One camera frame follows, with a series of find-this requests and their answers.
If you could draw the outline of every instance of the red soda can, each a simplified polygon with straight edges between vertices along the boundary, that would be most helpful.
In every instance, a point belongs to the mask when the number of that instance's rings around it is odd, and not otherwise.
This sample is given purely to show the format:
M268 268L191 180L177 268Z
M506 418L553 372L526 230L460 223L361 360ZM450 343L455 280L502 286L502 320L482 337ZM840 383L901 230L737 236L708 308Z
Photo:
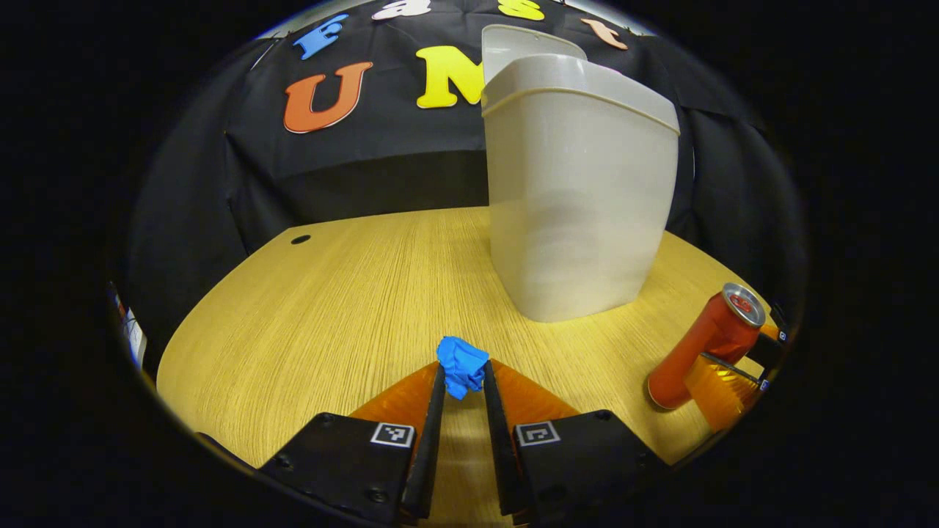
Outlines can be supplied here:
M649 397L659 407L678 409L691 399L685 374L695 358L708 352L731 365L737 363L753 348L765 322L766 313L753 292L739 284L725 284L678 345L649 374Z

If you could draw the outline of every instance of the orange letter u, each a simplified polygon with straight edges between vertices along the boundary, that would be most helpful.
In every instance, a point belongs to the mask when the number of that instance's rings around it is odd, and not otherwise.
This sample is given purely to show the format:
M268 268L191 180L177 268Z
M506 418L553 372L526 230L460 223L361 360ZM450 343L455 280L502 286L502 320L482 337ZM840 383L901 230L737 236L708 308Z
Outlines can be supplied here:
M342 77L339 84L339 98L329 110L322 112L314 112L313 96L316 93L316 85L326 79L326 75L307 77L288 86L284 127L293 133L307 133L331 127L343 120L355 110L356 104L359 103L362 76L369 68L372 68L371 62L357 62L337 70L336 75Z

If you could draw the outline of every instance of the black cloth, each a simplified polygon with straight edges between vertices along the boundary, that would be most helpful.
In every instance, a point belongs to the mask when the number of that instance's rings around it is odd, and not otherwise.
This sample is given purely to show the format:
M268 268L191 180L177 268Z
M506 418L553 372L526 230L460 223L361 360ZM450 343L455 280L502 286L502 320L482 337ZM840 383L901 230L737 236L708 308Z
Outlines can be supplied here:
M490 23L571 40L592 62L675 103L682 134L667 230L797 312L807 265L799 200L766 125L719 75L666 39L605 22L629 47L613 48L580 20L597 17L554 2L541 3L540 22L508 17L496 2L460 1L371 21L383 5L344 11L339 39L308 60L293 43L320 23L246 44L200 86L158 150L131 220L122 292L147 336L147 372L156 373L198 301L284 229L487 204L480 107L458 95L455 106L419 108L426 66L415 53L453 45L479 63L480 31ZM366 60L375 66L351 114L328 129L285 130L288 85L325 74L313 103L321 110L336 101L333 73Z

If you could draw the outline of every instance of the black screw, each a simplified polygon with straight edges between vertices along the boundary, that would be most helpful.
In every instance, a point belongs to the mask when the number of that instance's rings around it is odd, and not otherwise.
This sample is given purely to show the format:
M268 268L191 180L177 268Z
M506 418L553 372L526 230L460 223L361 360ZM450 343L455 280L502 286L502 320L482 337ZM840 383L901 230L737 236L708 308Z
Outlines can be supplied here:
M385 493L381 489L369 489L366 495L368 496L368 500L373 503L383 505L388 502L388 493Z
M284 453L278 453L277 456L274 457L274 462L276 462L278 466L284 468L287 471L293 471L293 462L291 462L290 457L288 457Z

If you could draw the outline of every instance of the can lid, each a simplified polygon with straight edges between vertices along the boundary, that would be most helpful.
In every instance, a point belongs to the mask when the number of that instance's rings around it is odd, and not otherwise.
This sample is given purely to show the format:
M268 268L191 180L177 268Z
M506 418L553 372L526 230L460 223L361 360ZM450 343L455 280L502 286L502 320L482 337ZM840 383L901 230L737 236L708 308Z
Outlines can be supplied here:
M752 291L739 284L727 283L724 285L723 294L727 306L746 324L760 328L766 322L762 303Z

